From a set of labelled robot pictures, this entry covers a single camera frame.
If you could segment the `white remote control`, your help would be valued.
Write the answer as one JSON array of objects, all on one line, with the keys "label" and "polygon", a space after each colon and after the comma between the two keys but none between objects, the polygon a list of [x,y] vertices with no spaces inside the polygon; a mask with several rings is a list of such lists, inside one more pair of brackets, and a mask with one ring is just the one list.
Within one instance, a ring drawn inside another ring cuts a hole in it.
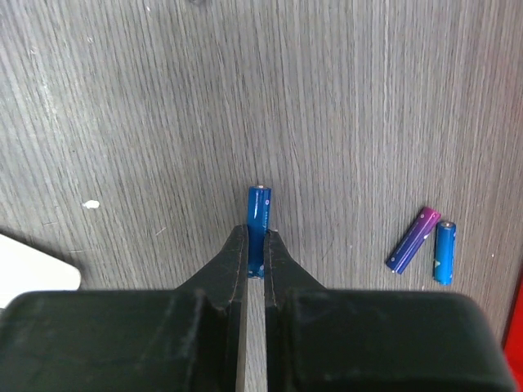
[{"label": "white remote control", "polygon": [[1,235],[1,308],[27,292],[76,291],[80,271],[57,258]]}]

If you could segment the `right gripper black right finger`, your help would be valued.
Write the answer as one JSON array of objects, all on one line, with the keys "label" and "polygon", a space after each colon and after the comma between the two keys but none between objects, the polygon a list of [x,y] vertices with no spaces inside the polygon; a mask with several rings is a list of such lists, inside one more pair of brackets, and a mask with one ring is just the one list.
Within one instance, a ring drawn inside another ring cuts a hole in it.
[{"label": "right gripper black right finger", "polygon": [[264,242],[270,391],[513,391],[481,308],[458,293],[337,290]]}]

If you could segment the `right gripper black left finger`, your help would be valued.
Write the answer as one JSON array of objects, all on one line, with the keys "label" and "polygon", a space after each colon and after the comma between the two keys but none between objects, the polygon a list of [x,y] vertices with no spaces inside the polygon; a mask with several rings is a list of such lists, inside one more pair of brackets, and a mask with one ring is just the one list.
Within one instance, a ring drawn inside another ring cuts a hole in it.
[{"label": "right gripper black left finger", "polygon": [[30,292],[1,316],[4,391],[241,391],[248,230],[170,290]]}]

